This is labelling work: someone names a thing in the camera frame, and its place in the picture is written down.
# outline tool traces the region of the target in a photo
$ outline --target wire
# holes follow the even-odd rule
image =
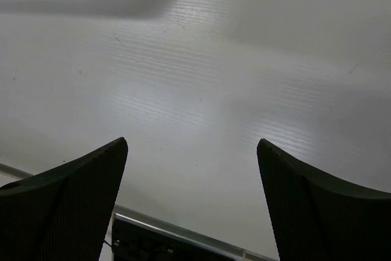
[[[112,248],[112,246],[108,243],[108,241],[103,240],[103,242],[104,242],[106,245],[108,245],[110,248]]]

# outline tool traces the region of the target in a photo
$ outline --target white tabletop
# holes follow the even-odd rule
[[[277,258],[260,138],[391,191],[390,15],[391,0],[3,13],[0,162],[37,173],[124,136],[118,204]]]

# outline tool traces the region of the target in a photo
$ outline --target scratch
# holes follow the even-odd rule
[[[356,68],[357,68],[359,65],[360,65],[360,63],[358,62],[358,63],[356,64],[356,66],[355,66],[354,68],[352,68],[352,69],[349,71],[349,75],[350,75],[352,72],[354,72],[354,71],[356,70]]]
[[[113,34],[113,35],[114,35],[114,37],[115,37],[116,41],[120,42],[120,44],[121,44],[123,47],[125,47],[125,46],[124,46],[124,44],[121,42],[121,40],[120,40],[120,39],[118,39],[118,37],[117,37],[115,34]]]

